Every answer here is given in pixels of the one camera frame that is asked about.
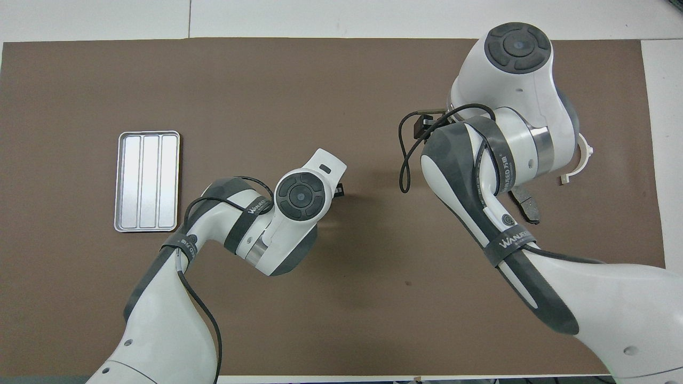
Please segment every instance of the white bracket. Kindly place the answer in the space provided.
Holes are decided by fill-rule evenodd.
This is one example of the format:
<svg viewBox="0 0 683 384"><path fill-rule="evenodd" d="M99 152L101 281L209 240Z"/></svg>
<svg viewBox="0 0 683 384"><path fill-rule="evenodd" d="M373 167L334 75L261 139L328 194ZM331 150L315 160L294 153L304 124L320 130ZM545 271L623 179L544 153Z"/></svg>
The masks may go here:
<svg viewBox="0 0 683 384"><path fill-rule="evenodd" d="M588 164L588 159L590 159L591 155L593 154L593 147L588 145L588 141L586 141L586 138L579 133L579 150L581 151L581 159L579 160L579 165L576 166L576 169L571 171L568 174L564 174L560 176L560 183L561 184L567 184L569 182L569 177L576 175L577 173L581 172L583 168Z"/></svg>

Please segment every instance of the small hole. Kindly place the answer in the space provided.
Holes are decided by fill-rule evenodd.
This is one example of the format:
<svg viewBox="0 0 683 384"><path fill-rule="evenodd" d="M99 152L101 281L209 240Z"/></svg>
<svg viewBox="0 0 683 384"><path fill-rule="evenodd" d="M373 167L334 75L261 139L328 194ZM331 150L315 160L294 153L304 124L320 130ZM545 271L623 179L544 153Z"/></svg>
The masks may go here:
<svg viewBox="0 0 683 384"><path fill-rule="evenodd" d="M633 356L638 353L638 348L636 346L627 346L624 348L624 354L628 356Z"/></svg>

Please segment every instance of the black velcro strap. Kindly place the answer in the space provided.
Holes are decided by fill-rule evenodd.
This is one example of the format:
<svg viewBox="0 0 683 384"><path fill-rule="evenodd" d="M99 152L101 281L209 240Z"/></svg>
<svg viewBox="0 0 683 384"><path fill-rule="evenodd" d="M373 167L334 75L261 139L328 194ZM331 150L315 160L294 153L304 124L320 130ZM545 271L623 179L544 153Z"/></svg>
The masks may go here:
<svg viewBox="0 0 683 384"><path fill-rule="evenodd" d="M496 266L524 244L532 241L536 241L536 238L523 225L517 224L489 241L484 248L484 255L491 265Z"/></svg>
<svg viewBox="0 0 683 384"><path fill-rule="evenodd" d="M493 164L498 173L495 195L507 192L514 187L515 168L512 151L505 136L495 121L484 116L474 116L464 121L479 133L493 153Z"/></svg>
<svg viewBox="0 0 683 384"><path fill-rule="evenodd" d="M169 236L166 241L161 245L161 247L171 247L171 248L178 248L182 251L182 253L185 253L185 256L187 256L188 262L192 262L192 260L195 259L195 256L197 255L197 246L195 245L195 242L188 236L185 236L184 233L181 232L174 232L171 236Z"/></svg>
<svg viewBox="0 0 683 384"><path fill-rule="evenodd" d="M251 224L256 221L256 218L261 214L261 211L268 208L270 204L272 204L270 200L263 196L255 198L251 204L242 211L239 218L237 218L235 225L232 226L230 233L227 234L223 246L228 251L237 254L237 246L239 246L240 241L242 241L242 238L245 237L245 234L247 234L247 231L251 228Z"/></svg>

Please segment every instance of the circular control button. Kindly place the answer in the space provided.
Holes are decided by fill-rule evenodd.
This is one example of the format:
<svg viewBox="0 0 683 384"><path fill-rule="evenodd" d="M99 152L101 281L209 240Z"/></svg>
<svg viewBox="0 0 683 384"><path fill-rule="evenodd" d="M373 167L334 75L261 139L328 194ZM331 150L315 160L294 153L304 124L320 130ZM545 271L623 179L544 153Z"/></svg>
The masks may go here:
<svg viewBox="0 0 683 384"><path fill-rule="evenodd" d="M299 184L290 191L290 201L297 208L303 208L311 204L313 192L307 185Z"/></svg>
<svg viewBox="0 0 683 384"><path fill-rule="evenodd" d="M515 57L528 56L535 47L535 39L528 32L510 32L503 41L505 52Z"/></svg>

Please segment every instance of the silver metal band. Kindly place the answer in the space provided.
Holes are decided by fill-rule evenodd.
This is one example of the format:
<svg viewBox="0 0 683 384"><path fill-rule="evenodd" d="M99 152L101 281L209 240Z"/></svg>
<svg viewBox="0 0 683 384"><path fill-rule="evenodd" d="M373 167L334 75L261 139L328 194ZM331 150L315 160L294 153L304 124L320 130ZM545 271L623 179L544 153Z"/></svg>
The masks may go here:
<svg viewBox="0 0 683 384"><path fill-rule="evenodd" d="M262 237L259 236L259 238L256 239L256 243L254 243L253 247L247 253L245 260L249 264L256 266L259 260L261 260L261 256L266 252L266 249L268 249L268 246L263 243Z"/></svg>
<svg viewBox="0 0 683 384"><path fill-rule="evenodd" d="M548 127L534 127L515 109L510 107L506 108L516 113L517 116L522 119L524 124L526 124L529 132L531 133L531 138L533 139L533 144L536 146L536 154L538 156L538 168L536 169L535 177L541 176L542 174L547 174L550 169L553 168L553 161L555 161L553 138L550 136Z"/></svg>

